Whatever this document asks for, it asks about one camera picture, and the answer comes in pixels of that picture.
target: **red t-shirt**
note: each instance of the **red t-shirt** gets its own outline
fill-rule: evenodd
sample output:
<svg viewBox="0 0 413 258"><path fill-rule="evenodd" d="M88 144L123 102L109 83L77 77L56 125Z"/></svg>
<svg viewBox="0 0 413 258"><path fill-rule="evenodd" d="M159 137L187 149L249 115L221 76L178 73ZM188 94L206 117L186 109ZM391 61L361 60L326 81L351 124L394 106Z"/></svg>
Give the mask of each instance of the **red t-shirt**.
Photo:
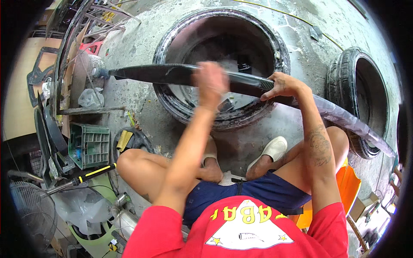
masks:
<svg viewBox="0 0 413 258"><path fill-rule="evenodd" d="M208 206L192 225L186 243L181 226L182 218L173 209L149 207L122 257L348 257L342 203L316 213L307 234L249 196L232 196Z"/></svg>

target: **bare foot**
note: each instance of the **bare foot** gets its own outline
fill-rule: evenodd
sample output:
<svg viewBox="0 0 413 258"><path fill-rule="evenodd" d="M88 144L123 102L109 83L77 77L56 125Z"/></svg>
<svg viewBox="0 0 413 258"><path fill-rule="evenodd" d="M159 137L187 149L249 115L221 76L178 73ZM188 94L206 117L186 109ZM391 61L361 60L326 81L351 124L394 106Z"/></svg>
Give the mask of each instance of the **bare foot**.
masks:
<svg viewBox="0 0 413 258"><path fill-rule="evenodd" d="M245 175L245 178L248 181L257 179L265 175L267 173L269 166L273 162L273 159L268 155L262 155L257 162L250 167Z"/></svg>
<svg viewBox="0 0 413 258"><path fill-rule="evenodd" d="M200 178L205 181L219 183L224 177L224 174L222 173L216 162L216 159L214 158L206 158L204 168L201 168L199 171Z"/></svg>

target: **white triangle graphic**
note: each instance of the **white triangle graphic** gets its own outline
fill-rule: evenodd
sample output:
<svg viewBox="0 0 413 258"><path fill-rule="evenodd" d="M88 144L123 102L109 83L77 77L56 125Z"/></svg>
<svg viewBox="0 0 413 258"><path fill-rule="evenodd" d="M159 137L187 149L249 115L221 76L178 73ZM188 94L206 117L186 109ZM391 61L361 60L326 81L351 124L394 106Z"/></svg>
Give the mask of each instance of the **white triangle graphic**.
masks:
<svg viewBox="0 0 413 258"><path fill-rule="evenodd" d="M245 216L249 215L250 211L253 211L254 214L254 221L252 223L252 217ZM221 246L232 250L248 250L252 248L266 249L277 244L290 244L293 242L271 220L260 223L258 206L251 200L244 200L237 208L235 218L231 221L226 221L205 244Z"/></svg>

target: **red plastic stool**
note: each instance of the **red plastic stool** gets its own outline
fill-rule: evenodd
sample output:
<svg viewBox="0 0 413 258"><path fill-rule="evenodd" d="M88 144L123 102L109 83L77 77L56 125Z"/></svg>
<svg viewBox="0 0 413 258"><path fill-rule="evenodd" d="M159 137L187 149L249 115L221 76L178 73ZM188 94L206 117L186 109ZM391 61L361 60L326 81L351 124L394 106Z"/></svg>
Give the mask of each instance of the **red plastic stool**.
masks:
<svg viewBox="0 0 413 258"><path fill-rule="evenodd" d="M97 54L99 53L99 49L102 46L103 41L98 41L95 43L89 43L89 44L80 44L80 50L85 50L86 49L86 53L88 54L94 54L95 56L97 56Z"/></svg>

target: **yellow and black tool handle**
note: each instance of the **yellow and black tool handle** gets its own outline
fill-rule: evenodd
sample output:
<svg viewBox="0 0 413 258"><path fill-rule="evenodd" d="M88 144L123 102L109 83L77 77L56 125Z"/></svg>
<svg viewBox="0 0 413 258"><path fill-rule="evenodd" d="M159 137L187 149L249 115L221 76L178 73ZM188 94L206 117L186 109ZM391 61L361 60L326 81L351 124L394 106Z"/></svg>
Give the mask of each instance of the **yellow and black tool handle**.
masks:
<svg viewBox="0 0 413 258"><path fill-rule="evenodd" d="M81 175L81 176L78 176L78 177L72 179L72 183L73 183L73 185L79 185L79 184L83 183L86 180L97 177L98 175L106 173L106 172L108 172L112 169L115 169L115 168L116 168L116 163L113 163L111 165L107 165L106 167L103 167L101 169L95 170L93 172L90 172L90 173L87 173L85 175Z"/></svg>

